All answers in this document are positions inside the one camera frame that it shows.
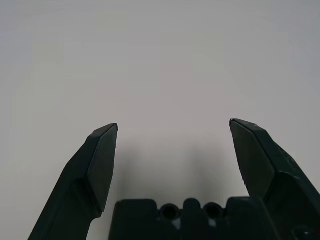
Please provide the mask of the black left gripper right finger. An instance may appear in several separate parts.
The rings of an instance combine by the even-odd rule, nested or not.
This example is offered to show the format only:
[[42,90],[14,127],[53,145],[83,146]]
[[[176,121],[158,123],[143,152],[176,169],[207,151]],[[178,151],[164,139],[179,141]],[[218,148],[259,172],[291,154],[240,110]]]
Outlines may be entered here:
[[255,123],[231,119],[239,170],[251,197],[258,197],[283,240],[320,238],[320,194],[296,161]]

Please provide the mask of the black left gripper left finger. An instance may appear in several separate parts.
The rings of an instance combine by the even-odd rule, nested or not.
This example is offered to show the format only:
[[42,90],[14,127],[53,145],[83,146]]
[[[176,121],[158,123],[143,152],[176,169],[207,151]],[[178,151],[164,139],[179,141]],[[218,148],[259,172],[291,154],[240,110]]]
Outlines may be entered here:
[[113,178],[118,125],[90,134],[64,167],[29,239],[85,240],[105,211]]

